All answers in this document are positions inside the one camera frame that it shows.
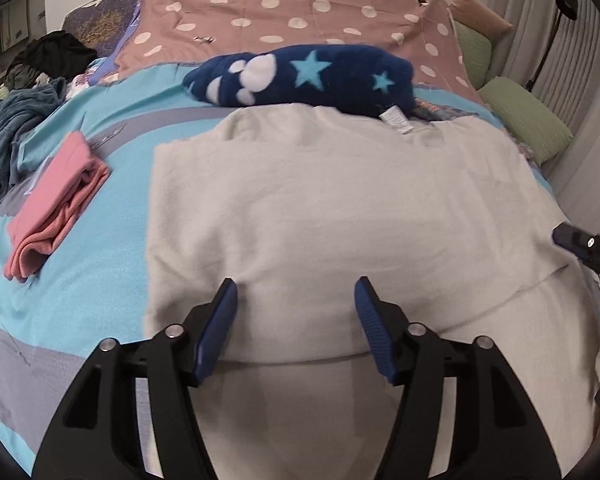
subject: pink polka dot fabric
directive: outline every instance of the pink polka dot fabric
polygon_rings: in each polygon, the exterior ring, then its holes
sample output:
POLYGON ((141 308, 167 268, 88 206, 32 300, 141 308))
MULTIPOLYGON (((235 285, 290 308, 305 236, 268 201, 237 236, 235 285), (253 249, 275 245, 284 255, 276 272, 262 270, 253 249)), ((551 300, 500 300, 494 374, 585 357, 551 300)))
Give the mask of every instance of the pink polka dot fabric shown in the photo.
POLYGON ((414 83, 481 103, 444 0, 142 0, 120 78, 166 62, 293 44, 371 44, 411 61, 414 83))

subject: light blue star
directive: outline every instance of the light blue star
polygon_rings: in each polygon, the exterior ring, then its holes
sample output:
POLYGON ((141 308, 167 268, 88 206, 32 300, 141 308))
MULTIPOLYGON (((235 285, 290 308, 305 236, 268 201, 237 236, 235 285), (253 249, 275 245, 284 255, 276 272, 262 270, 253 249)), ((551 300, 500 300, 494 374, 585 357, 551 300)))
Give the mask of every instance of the light blue star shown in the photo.
POLYGON ((296 70, 298 70, 298 76, 296 77, 296 88, 308 82, 315 86, 318 90, 324 91, 322 81, 320 80, 320 72, 331 65, 330 62, 318 61, 315 50, 312 50, 306 59, 292 61, 291 64, 296 70))
POLYGON ((395 85, 395 83, 386 76, 386 70, 381 74, 373 74, 373 76, 376 80, 376 84, 374 85, 373 90, 382 90, 382 93, 388 94, 389 86, 395 85))

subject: green pillow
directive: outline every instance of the green pillow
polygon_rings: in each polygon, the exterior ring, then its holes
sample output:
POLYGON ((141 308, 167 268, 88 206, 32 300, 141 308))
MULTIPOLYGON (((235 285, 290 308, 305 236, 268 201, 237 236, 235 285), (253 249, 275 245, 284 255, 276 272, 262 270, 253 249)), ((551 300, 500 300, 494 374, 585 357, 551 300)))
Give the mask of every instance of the green pillow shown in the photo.
POLYGON ((513 136, 534 150, 538 164, 566 149, 573 140, 570 129, 549 108, 511 79, 492 79, 478 94, 513 136))
POLYGON ((460 22, 455 22, 455 25, 462 50, 462 62, 469 81, 477 90, 484 85, 484 77, 491 63, 491 41, 460 22))

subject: lamp shade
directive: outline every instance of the lamp shade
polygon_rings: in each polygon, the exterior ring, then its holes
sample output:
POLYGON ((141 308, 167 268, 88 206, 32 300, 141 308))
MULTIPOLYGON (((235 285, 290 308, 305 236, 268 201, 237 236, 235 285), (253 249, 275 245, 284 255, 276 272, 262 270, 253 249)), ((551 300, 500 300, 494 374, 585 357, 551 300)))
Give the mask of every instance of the lamp shade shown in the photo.
POLYGON ((555 4, 570 20, 578 19, 578 0, 555 0, 555 4))

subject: pink garment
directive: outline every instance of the pink garment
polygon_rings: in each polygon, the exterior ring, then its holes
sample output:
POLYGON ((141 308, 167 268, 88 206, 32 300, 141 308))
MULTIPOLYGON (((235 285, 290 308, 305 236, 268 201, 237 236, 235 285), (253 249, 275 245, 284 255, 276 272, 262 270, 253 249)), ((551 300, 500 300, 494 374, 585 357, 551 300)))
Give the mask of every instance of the pink garment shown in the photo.
POLYGON ((53 253, 109 177, 80 132, 66 136, 20 212, 7 226, 13 251, 3 273, 23 283, 53 253))

